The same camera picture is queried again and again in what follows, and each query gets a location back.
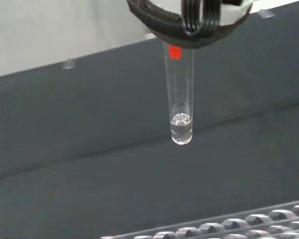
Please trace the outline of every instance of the dark gray surface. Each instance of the dark gray surface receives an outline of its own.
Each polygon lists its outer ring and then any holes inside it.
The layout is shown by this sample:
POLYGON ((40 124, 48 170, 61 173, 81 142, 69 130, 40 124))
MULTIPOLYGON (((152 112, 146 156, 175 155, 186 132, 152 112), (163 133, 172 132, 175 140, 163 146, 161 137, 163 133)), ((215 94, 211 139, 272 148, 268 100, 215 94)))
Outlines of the dark gray surface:
POLYGON ((0 226, 97 238, 299 199, 290 7, 197 51, 183 147, 170 139, 157 39, 0 78, 0 226))

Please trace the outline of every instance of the liquid in test tube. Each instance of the liquid in test tube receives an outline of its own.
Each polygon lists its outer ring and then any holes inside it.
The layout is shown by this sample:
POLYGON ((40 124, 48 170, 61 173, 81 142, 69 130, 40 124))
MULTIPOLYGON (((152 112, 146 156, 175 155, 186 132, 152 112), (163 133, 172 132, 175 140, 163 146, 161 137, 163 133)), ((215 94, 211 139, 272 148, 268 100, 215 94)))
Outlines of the liquid in test tube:
POLYGON ((193 132, 194 50, 164 42, 171 137, 187 144, 193 132))

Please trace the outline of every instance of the test tube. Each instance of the test tube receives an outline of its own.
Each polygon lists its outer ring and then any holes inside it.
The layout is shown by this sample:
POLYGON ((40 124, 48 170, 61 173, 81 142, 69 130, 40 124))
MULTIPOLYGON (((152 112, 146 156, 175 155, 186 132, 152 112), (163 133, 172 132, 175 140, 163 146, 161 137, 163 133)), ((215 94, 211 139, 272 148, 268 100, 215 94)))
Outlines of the test tube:
POLYGON ((193 132, 194 50, 164 42, 171 138, 187 144, 193 132))

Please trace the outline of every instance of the test tube bottom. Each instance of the test tube bottom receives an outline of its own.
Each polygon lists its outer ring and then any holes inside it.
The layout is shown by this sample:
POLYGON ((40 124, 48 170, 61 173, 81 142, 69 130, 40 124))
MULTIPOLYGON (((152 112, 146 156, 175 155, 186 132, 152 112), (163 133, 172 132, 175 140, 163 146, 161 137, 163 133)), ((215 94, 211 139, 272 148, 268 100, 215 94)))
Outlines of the test tube bottom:
POLYGON ((170 122, 171 138, 179 145, 187 144, 193 136, 193 121, 187 114, 175 115, 170 122))

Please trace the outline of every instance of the red label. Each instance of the red label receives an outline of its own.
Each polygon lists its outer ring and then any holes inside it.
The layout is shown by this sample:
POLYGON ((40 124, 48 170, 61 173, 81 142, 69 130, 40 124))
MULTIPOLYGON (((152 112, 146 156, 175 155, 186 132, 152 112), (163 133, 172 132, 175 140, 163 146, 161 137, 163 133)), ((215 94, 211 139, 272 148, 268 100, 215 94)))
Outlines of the red label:
POLYGON ((179 60, 181 58, 181 48, 173 45, 168 47, 169 57, 171 59, 179 60))

